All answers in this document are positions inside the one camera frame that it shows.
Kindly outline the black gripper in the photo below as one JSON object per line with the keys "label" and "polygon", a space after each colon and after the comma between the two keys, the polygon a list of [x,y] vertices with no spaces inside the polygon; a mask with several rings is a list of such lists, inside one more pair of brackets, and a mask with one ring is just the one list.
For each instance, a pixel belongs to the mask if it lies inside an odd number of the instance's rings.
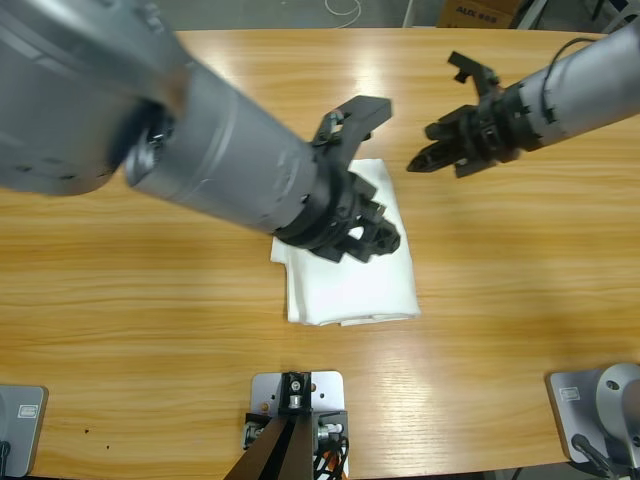
{"label": "black gripper", "polygon": [[520,87],[509,87],[465,105],[425,127],[435,143],[421,149],[406,167],[412,173],[432,173],[453,166],[457,178],[479,173],[499,163],[516,160],[521,151],[542,147],[534,130],[531,108],[521,98]]}
{"label": "black gripper", "polygon": [[366,263],[395,253],[401,235],[374,201],[376,188],[333,158],[333,147],[314,146],[312,151],[317,166],[313,188],[302,199],[302,212],[274,237],[334,263],[344,255]]}

